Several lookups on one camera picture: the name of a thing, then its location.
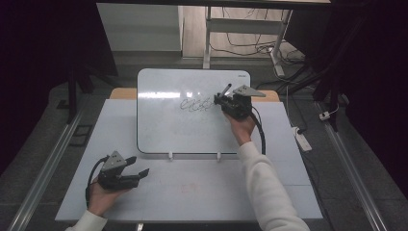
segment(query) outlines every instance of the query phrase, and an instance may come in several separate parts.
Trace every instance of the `cable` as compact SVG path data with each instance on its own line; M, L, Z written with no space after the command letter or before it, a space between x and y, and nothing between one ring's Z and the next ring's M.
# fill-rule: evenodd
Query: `cable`
M259 112L258 112L258 110L254 107L254 106L252 106L252 109L253 110L255 110L255 112L256 112L256 114L258 114L258 118L259 118L259 123L261 124L261 126L262 126L262 120L261 120L261 115L259 115Z
M288 64L288 65L304 64L304 63L305 63L304 56L302 57L302 59L290 59L290 58L289 58L289 55L292 54L292 53L294 53L294 52L296 52L296 51L299 51L299 50L295 49L295 50L293 50L293 51L291 51L291 52L288 52L288 53L286 54L286 58L283 58L283 56L282 56L282 51L279 50L279 54L280 54L280 56L281 56L281 60L284 61L284 62L290 63L290 64Z
M87 188L85 189L85 199L87 201L87 208L89 206L90 185L91 185L91 182L92 182L93 174L95 173L96 168L99 166L99 164L107 162L108 159L109 159L109 156L106 156L106 157L100 159L98 162L96 162L96 164L93 166L92 171L90 172L89 179L88 179L88 185L87 185Z
M260 53L260 54L269 54L269 53L270 53L270 51L269 51L270 47L274 47L274 44L273 44L273 45L270 44L270 45L258 46L258 47L256 47L256 50L257 50L257 52Z
M284 81L284 82L290 83L290 84L299 84L299 82L294 82L293 80L296 79L297 77L299 77L300 74L303 73L303 72L304 72L306 69L308 69L308 68L309 68L309 66L308 66L307 64L305 64L305 65L304 65L303 67L301 67L295 74L293 74L291 77L288 78L288 80L286 80L286 81ZM280 93L280 91L281 91L285 86L287 86L287 85L288 85L288 84L283 84L283 85L280 86L276 91L277 91L278 93Z
M210 47L211 47L213 50L215 50L215 51L227 52L227 53L234 54L234 55L239 55L239 56L251 56L251 55L257 55L257 54L259 54L258 51L253 52L253 53L240 54L240 53L232 52L232 51L229 51L229 50L215 49L211 43L210 43Z
M280 81L283 81L283 82L286 82L286 83L290 83L290 84L298 84L297 82L293 82L293 81L290 81L290 80L286 80L286 79L280 78L280 77L278 76L278 74L276 73L275 68L273 68L273 73L275 74L275 77L276 77L278 80L280 80Z
M250 17L251 15L253 15L253 12L255 12L255 9L251 9L251 10L248 12L248 15L247 15L245 18L248 18L248 17ZM222 7L222 17L223 17L223 18L225 18L225 13L228 14L228 17L229 17L229 18L231 18L231 15L230 15L229 12L225 9L225 7ZM268 9L267 9L267 12L266 12L266 14L265 14L264 20L267 19L267 16L268 16ZM261 42L261 43L260 43L259 40L261 39L261 35L259 35L259 37L257 38L257 40L256 40L255 43L250 43L250 44L235 44L235 43L233 43L233 42L231 41L231 39L229 38L229 33L226 33L226 35L227 35L228 42L230 43L230 45L233 45L233 46L255 46L255 48L256 48L257 45L275 43L275 41L267 41L267 42Z
M339 110L339 104L337 104L337 109L335 111L329 113L329 114L332 115L332 114L336 113L338 110Z
M280 60L282 61L282 63L286 64L286 65L294 65L294 64L304 64L305 61L304 60L298 60L298 61L292 61L290 59L284 58L282 55L282 51L279 49L278 50L279 55L280 55Z
M251 118L254 120L255 125L258 127L258 131L259 131L259 135L261 136L261 143L262 143L262 151L261 153L266 155L266 142L265 142L265 134L264 134L264 130L262 129L262 125L261 123L258 121L258 119L256 118L256 116L251 112L249 114L249 116L251 116Z

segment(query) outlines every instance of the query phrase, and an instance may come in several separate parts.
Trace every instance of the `aluminum rail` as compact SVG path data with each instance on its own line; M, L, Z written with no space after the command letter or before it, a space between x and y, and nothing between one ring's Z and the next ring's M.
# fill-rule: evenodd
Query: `aluminum rail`
M50 155L42 166L34 184L28 191L24 201L22 202L18 212L15 214L14 219L9 226L8 231L22 231L25 230L38 203L54 174L57 165L63 156L66 147L68 146L69 140L72 134L75 132L75 128L78 125L81 117L84 113L84 109L89 103L90 95L86 94L81 97L79 102L79 110L77 115L72 119L70 124L66 124L63 129L62 134L58 138L57 143L52 149Z
M323 112L321 105L315 103L319 113ZM372 230L375 231L387 231L387 226L382 218L380 212L378 211L377 206L375 205L372 196L364 184L363 179L358 172L357 167L354 165L354 162L345 148L342 137L339 133L335 132L329 122L324 122L324 127L329 135L330 140L332 141L337 154L339 155L340 161L343 165L343 168L351 182L351 185L354 191L357 194L357 197L360 199L363 209L366 212L367 218L371 224Z
M372 0L357 3L330 3L330 1L301 0L97 0L97 3L176 5L230 8L260 8L280 10L341 10L355 11L364 8Z

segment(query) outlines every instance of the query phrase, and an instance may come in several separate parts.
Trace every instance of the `black cable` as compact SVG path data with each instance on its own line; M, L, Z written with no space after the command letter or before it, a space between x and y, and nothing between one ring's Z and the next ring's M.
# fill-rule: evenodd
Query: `black cable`
M229 51L229 50L215 49L211 43L210 43L210 47L215 51L227 52L227 53L234 54L234 55L239 55L239 56L251 56L251 55L259 54L258 51L253 52L253 53L240 54L240 53L232 52L232 51Z
M300 76L301 73L303 73L306 69L308 69L309 66L307 64L303 65L295 74L293 74L291 77L289 77L287 80L287 82L285 82L284 84L282 84L278 89L276 89L276 92L278 94L280 94L281 90L284 89L287 85L289 85L291 82L293 82L293 80L295 80L298 76Z
M294 52L297 52L297 51L299 51L298 49L295 49L295 50L293 50L293 51L290 51L290 52L288 52L288 54L286 54L286 60L289 60L289 61L304 61L305 60L305 57L304 56L302 56L302 58L301 59L290 59L289 58L289 55L291 55L292 53L294 53Z
M288 79L284 79L284 80L281 80L281 79L279 79L279 80L274 80L274 81L268 81L268 82L263 82L263 83L261 83L261 84L259 84L259 85L257 85L256 87L255 87L255 90L257 90L260 86L263 86L263 85L272 85L272 84L277 84L277 83L282 83L282 82L285 82L286 80L287 81L291 81L291 80L293 80L293 79L295 79L295 78L293 78L293 76L291 76L291 77L289 77Z
M282 51L280 49L279 49L278 53L280 55L280 60L282 61L282 63L284 63L286 65L304 64L305 63L304 60L291 61L291 60L288 60L288 59L284 58L283 55L282 55Z
M254 107L254 106L252 106L252 109L253 110L255 110L255 112L256 112L256 114L258 114L258 118L259 118L259 123L261 124L261 126L262 126L262 120L261 120L261 115L259 115L259 112L258 112L258 110Z
M261 136L261 143L262 143L261 154L266 155L267 152L266 152L265 134L264 134L264 130L262 129L262 125L252 112L249 114L249 116L251 116L251 118L254 120L255 125L258 127L259 135Z
M256 51L258 53L260 53L260 54L269 54L270 53L270 51L269 51L270 47L274 47L274 44L273 45L270 44L270 45L258 46L258 47L256 47Z
M93 174L95 173L96 168L99 166L99 164L105 163L106 161L108 161L108 159L109 159L109 156L100 159L98 162L96 162L96 164L93 166L92 171L90 172L90 175L89 175L89 178L88 178L88 185L87 185L87 188L85 189L85 199L87 201L87 208L89 206L90 185L91 185L91 182L92 182Z
M268 17L268 11L269 11L269 9L267 9L267 12L265 13L264 20L266 20L267 17ZM229 18L231 18L229 12L225 9L225 7L223 7L223 8L222 8L222 17L223 17L223 18L225 18L225 13L228 14L228 17L229 17ZM233 43L233 42L231 41L231 39L229 38L229 33L226 33L226 35L227 35L228 42L230 43L230 45L233 45L233 46L255 46L255 48L256 48L257 45L275 43L275 41L267 41L267 42L261 42L261 43L259 43L259 40L261 39L261 35L259 35L259 37L258 37L258 39L257 39L257 41L256 41L255 43L252 43L252 44L235 44L235 43Z
M248 17L252 16L254 14L255 10L256 10L255 8L252 8L251 10L249 10L249 12L247 12L245 18L248 18Z

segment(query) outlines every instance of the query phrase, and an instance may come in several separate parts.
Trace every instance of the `table surface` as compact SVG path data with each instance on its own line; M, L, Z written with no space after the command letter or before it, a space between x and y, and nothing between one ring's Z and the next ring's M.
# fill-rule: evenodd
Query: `table surface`
M254 102L254 106L263 115L266 125L267 156L275 163L298 214L302 218L321 218L285 109L282 103L277 102L274 91L266 91L266 94L268 100L274 102ZM89 168L101 155L105 156L112 150L117 150L125 159L132 155L138 157L134 165L125 168L123 175L135 174L146 168L150 168L150 173L140 181L139 187L117 201L106 214L109 220L144 223L256 220L236 155L223 154L220 162L215 155L209 154L193 158L186 154L190 156L185 159L175 155L173 161L166 158L166 154L153 158L144 155L134 145L136 89L116 89L111 97L105 102L56 220L74 221L79 218L80 211L85 210L85 203L75 198L83 195L83 176L89 174ZM260 146L258 137L253 137L253 140Z

